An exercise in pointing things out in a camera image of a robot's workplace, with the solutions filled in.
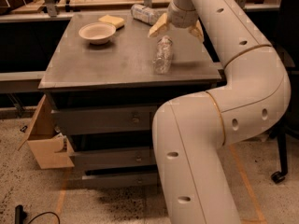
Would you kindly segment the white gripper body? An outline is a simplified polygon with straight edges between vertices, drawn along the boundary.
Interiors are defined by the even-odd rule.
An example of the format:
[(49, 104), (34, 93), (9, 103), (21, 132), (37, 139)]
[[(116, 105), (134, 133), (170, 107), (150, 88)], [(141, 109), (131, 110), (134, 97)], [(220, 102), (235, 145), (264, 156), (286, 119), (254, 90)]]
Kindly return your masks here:
[(171, 2), (167, 9), (167, 21), (177, 28), (188, 28), (197, 23), (198, 14), (194, 6), (181, 8)]

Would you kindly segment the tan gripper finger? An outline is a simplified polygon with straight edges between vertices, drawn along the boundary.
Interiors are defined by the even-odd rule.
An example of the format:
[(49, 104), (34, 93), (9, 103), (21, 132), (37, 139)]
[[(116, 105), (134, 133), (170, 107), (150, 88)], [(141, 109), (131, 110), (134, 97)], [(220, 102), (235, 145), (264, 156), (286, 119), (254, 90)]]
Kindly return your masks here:
[(196, 37), (200, 42), (205, 41), (204, 33), (200, 21), (197, 21), (194, 25), (190, 26), (188, 28), (188, 31), (191, 35)]
[(149, 29), (148, 37), (156, 37), (169, 29), (167, 14), (164, 13), (156, 23)]

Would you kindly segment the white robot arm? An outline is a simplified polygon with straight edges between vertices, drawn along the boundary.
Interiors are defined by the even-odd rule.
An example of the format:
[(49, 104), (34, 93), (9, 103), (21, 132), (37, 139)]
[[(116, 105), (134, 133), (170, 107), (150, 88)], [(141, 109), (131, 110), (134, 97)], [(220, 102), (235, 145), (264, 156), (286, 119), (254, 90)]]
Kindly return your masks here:
[(241, 224), (217, 150), (259, 135), (284, 115), (291, 85), (276, 50), (235, 0), (172, 0), (176, 27), (201, 21), (226, 85), (172, 99), (152, 123), (171, 224)]

